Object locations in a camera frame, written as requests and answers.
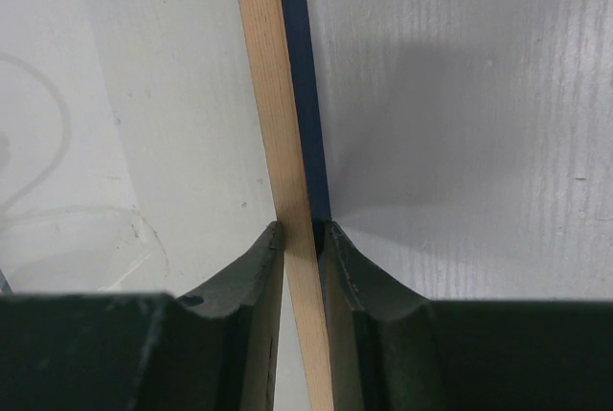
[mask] wooden edge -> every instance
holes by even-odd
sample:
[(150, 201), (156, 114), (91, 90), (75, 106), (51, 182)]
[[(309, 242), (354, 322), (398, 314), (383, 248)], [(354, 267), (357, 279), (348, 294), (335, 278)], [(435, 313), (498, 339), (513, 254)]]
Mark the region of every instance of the wooden edge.
[(313, 411), (331, 411), (329, 344), (281, 0), (238, 0)]

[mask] navy blue strip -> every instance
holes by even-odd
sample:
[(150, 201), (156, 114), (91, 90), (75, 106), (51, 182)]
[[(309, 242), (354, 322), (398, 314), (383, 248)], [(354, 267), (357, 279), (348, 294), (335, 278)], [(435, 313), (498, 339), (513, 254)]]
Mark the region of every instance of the navy blue strip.
[(282, 4), (300, 141), (303, 147), (308, 201), (313, 218), (315, 246), (317, 255), (320, 256), (324, 244), (324, 223), (330, 220), (331, 214), (307, 0), (282, 0)]

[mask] black strip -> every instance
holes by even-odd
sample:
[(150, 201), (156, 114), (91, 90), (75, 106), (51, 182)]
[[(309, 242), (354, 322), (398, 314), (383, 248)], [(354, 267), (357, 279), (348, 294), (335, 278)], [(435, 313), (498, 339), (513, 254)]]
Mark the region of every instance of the black strip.
[(317, 256), (321, 256), (324, 248), (324, 222), (330, 220), (331, 214), (307, 0), (281, 1), (284, 9), (291, 77), (294, 82), (300, 141), (303, 148), (308, 202), (313, 220), (313, 234)]

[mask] wooden strip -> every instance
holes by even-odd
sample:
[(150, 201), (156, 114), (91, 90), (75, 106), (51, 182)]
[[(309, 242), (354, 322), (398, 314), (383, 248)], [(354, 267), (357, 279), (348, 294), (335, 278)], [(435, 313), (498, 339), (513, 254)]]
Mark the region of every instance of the wooden strip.
[(324, 304), (281, 0), (238, 0), (313, 411), (331, 411)]

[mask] white surface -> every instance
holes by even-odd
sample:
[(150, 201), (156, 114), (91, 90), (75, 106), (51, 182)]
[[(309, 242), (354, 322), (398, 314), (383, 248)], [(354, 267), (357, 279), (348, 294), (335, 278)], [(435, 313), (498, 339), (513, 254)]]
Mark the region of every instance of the white surface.
[(611, 0), (308, 0), (333, 216), (426, 296), (613, 297)]
[[(0, 256), (16, 289), (178, 294), (274, 219), (237, 0), (0, 8)], [(308, 409), (286, 289), (278, 370), (277, 409)]]

